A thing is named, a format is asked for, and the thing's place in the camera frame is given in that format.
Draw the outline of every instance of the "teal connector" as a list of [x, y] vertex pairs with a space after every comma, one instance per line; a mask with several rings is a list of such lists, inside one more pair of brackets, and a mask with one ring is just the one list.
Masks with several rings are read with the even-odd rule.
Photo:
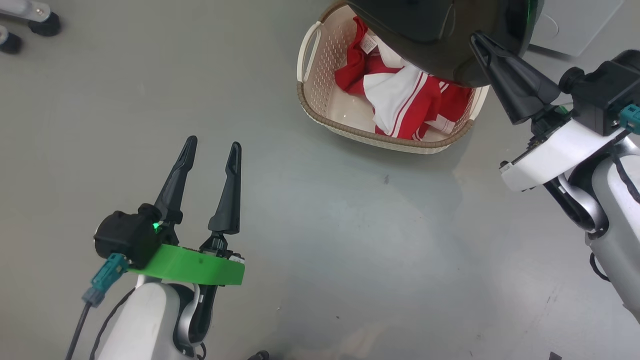
[[129, 263], [121, 254], [111, 254], [104, 265], [91, 280], [91, 288], [82, 296], [84, 302], [90, 303], [92, 307], [98, 307], [107, 290], [113, 285], [122, 274], [127, 272]]
[[620, 112], [620, 126], [640, 135], [640, 108], [631, 104]]

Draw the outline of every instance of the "basket handle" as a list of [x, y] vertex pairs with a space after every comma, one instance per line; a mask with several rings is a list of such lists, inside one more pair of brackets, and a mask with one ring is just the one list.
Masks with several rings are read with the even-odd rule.
[[470, 120], [475, 120], [478, 114], [480, 114], [480, 110], [482, 110], [482, 105], [484, 104], [484, 100], [486, 99], [486, 94], [489, 92], [489, 85], [483, 86], [476, 90], [476, 96], [473, 99], [473, 108], [471, 109], [471, 115], [469, 115]]
[[300, 52], [298, 53], [298, 66], [296, 69], [296, 75], [298, 77], [298, 81], [300, 83], [304, 83], [307, 80], [309, 75], [309, 64], [314, 62], [314, 57], [316, 56], [316, 49], [318, 47], [318, 43], [320, 42], [320, 36], [316, 37], [316, 44], [314, 45], [314, 49], [311, 52], [311, 56], [309, 57], [309, 64], [305, 67], [305, 55], [307, 54], [307, 49], [309, 48], [309, 42], [311, 38], [319, 32], [319, 27], [322, 25], [322, 22], [317, 21], [315, 24], [311, 25], [305, 38], [302, 40], [302, 44], [300, 45]]

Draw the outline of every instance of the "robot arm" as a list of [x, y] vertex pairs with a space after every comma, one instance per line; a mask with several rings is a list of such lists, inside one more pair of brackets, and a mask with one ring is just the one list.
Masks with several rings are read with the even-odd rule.
[[[211, 236], [199, 250], [178, 246], [175, 225], [182, 222], [182, 195], [193, 166], [197, 138], [190, 136], [175, 162], [154, 205], [142, 204], [137, 214], [116, 211], [105, 218], [94, 235], [95, 250], [105, 265], [85, 293], [85, 309], [97, 307], [107, 289], [126, 271], [138, 274], [130, 291], [107, 317], [94, 344], [95, 359], [100, 336], [118, 306], [126, 304], [107, 339], [101, 360], [202, 360], [196, 349], [211, 326], [218, 286], [240, 285], [244, 259], [227, 249], [226, 234], [240, 230], [242, 149], [233, 143], [226, 166], [227, 181], [216, 214], [209, 221]], [[163, 280], [193, 284], [166, 284]], [[74, 339], [86, 317], [83, 316]], [[73, 354], [72, 341], [67, 359]]]
[[[640, 51], [591, 74], [570, 69], [558, 87], [485, 34], [474, 33], [471, 47], [511, 122], [531, 119], [527, 150], [500, 164], [502, 179], [516, 191], [545, 187], [640, 322], [640, 149], [627, 138], [640, 133]], [[560, 89], [572, 95], [571, 112], [551, 105]]]

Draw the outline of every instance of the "plastic basket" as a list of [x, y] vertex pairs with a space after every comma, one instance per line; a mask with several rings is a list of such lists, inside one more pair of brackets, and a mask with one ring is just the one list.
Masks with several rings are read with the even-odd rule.
[[[335, 3], [311, 26], [302, 41], [296, 72], [298, 98], [307, 115], [334, 133], [350, 139], [416, 154], [435, 154], [464, 136], [473, 126], [489, 86], [473, 90], [467, 109], [449, 135], [438, 133], [435, 140], [435, 135], [430, 135], [425, 136], [423, 141], [416, 141], [374, 133], [371, 105], [343, 92], [334, 79], [335, 71], [346, 63], [347, 46], [355, 38], [354, 16], [355, 13], [344, 2]], [[305, 56], [310, 46], [313, 48], [305, 66]]]

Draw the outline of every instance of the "concrete floor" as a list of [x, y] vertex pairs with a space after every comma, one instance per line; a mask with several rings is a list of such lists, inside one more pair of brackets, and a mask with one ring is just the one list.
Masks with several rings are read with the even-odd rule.
[[[640, 325], [592, 273], [582, 233], [541, 189], [497, 170], [520, 154], [491, 93], [443, 153], [396, 153], [315, 125], [298, 46], [329, 0], [52, 0], [54, 38], [0, 56], [0, 353], [61, 359], [102, 261], [92, 234], [152, 202], [188, 135], [198, 155], [177, 228], [207, 237], [242, 143], [244, 284], [218, 292], [209, 359], [637, 359]], [[640, 47], [627, 1], [580, 58], [529, 53], [553, 79]], [[87, 357], [126, 275], [90, 313]]]

